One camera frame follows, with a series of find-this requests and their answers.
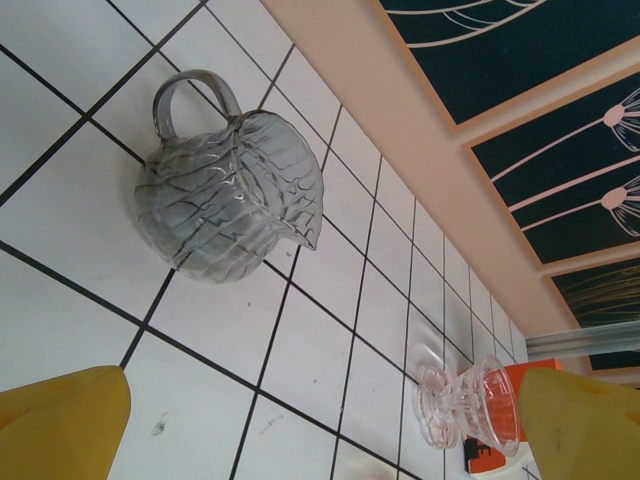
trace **peach border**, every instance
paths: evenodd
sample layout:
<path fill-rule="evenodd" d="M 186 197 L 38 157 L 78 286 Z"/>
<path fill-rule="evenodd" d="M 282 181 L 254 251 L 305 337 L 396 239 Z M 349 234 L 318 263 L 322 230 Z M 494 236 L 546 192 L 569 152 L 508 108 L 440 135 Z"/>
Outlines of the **peach border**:
<path fill-rule="evenodd" d="M 411 54 L 411 51 L 400 36 L 398 29 L 389 18 L 389 15 L 387 15 L 386 11 L 382 7 L 382 4 L 380 4 L 380 2 L 378 2 L 377 0 L 373 0 L 371 1 L 371 3 L 373 4 L 375 13 L 380 17 L 380 21 L 385 26 L 386 30 L 389 31 L 389 37 L 392 39 L 394 44 L 396 44 L 398 52 L 400 52 L 402 56 L 406 58 L 407 65 L 411 68 L 412 71 L 414 71 L 414 73 L 416 74 L 416 78 L 420 80 L 420 83 L 424 85 L 429 98 L 435 104 L 436 108 L 443 116 L 445 123 L 453 133 L 460 133 L 464 130 L 475 127 L 483 121 L 486 121 L 489 117 L 495 117 L 496 115 L 500 115 L 501 113 L 508 111 L 516 105 L 524 103 L 527 100 L 534 99 L 537 95 L 552 90 L 556 86 L 561 85 L 562 83 L 565 83 L 572 78 L 583 75 L 587 72 L 587 70 L 593 69 L 600 64 L 606 63 L 622 53 L 633 51 L 634 49 L 640 49 L 640 36 L 632 38 L 631 40 L 628 40 L 625 43 L 618 45 L 617 47 L 614 47 L 611 50 L 608 50 L 603 54 L 592 58 L 591 60 L 586 61 L 585 63 L 573 67 L 572 69 L 567 70 L 566 72 L 561 73 L 560 75 L 547 80 L 544 83 L 536 85 L 535 87 L 521 93 L 520 95 L 506 100 L 500 105 L 496 105 L 495 107 L 492 107 L 489 110 L 486 110 L 476 115 L 475 117 L 470 118 L 469 120 L 465 120 L 464 122 L 457 124 L 449 114 L 449 111 L 447 110 L 442 100 L 440 100 L 436 89 L 433 87 L 422 68 L 420 68 L 417 60 Z"/>

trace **stain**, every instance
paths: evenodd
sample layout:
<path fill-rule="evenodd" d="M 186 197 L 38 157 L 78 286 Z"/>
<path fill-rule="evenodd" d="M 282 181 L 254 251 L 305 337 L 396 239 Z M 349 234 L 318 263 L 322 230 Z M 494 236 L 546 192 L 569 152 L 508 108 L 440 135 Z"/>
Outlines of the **stain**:
<path fill-rule="evenodd" d="M 562 452 L 562 430 L 556 428 L 553 430 L 553 436 L 555 440 L 556 450 Z"/>
<path fill-rule="evenodd" d="M 169 415 L 169 412 L 164 412 L 162 414 L 162 417 L 160 417 L 160 421 L 156 423 L 156 426 L 153 427 L 153 430 L 151 430 L 151 435 L 153 435 L 154 437 L 157 437 L 162 432 L 164 432 L 164 429 L 167 426 L 167 421 L 165 420 L 167 418 L 167 415 Z"/>
<path fill-rule="evenodd" d="M 281 418 L 283 418 L 282 415 L 278 415 L 277 417 L 272 418 L 271 421 L 267 424 L 267 426 L 264 427 L 264 429 L 258 435 L 262 435 L 264 432 L 269 430 L 273 426 L 273 424 L 276 423 Z"/>

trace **peach wall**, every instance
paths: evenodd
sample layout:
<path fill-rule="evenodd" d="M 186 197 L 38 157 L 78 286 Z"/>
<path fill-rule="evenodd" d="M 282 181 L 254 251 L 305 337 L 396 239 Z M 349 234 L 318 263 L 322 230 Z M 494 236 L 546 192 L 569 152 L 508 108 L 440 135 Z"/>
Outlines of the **peach wall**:
<path fill-rule="evenodd" d="M 628 51 L 454 135 L 376 0 L 262 0 L 527 336 L 575 327 L 544 274 L 640 255 L 639 246 L 537 267 L 460 145 L 638 61 Z"/>

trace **pitcher handle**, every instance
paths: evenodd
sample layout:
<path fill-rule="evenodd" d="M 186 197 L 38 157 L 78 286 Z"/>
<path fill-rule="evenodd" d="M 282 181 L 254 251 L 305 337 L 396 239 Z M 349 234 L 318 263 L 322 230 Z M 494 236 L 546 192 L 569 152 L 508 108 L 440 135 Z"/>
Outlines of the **pitcher handle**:
<path fill-rule="evenodd" d="M 225 119 L 229 122 L 233 117 L 242 114 L 238 100 L 223 78 L 207 70 L 186 70 L 174 75 L 164 82 L 153 99 L 153 123 L 156 133 L 162 142 L 176 136 L 171 119 L 171 100 L 178 85 L 187 80 L 198 80 L 204 83 L 220 102 Z"/>

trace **dark teal panel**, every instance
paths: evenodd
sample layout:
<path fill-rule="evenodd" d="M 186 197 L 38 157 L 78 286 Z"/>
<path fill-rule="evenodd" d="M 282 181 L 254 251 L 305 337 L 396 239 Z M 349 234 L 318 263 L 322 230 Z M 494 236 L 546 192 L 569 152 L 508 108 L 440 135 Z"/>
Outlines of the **dark teal panel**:
<path fill-rule="evenodd" d="M 447 2 L 427 1 L 382 3 L 388 9 L 407 10 L 447 6 Z M 496 0 L 459 11 L 486 20 L 491 19 L 491 9 L 511 7 L 504 0 Z M 473 12 L 482 12 L 482 16 Z M 437 39 L 445 31 L 442 14 L 390 18 L 403 38 L 410 41 L 420 41 L 417 39 L 421 36 Z M 458 27 L 454 24 L 448 28 L 453 31 Z M 476 37 L 412 49 L 412 53 L 454 121 L 461 123 L 639 34 L 638 0 L 547 0 Z"/>

